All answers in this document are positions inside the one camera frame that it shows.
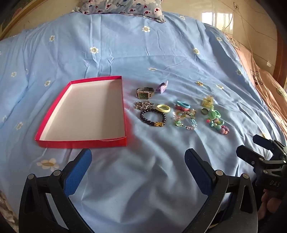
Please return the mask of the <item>right hand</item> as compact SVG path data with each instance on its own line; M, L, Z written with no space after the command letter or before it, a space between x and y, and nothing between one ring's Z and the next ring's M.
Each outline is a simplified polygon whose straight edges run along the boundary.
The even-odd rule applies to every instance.
M274 191L269 191L267 189L263 190L263 195L261 198L261 206L258 210L258 220L261 220L265 217L266 213L275 213L282 202L282 196Z

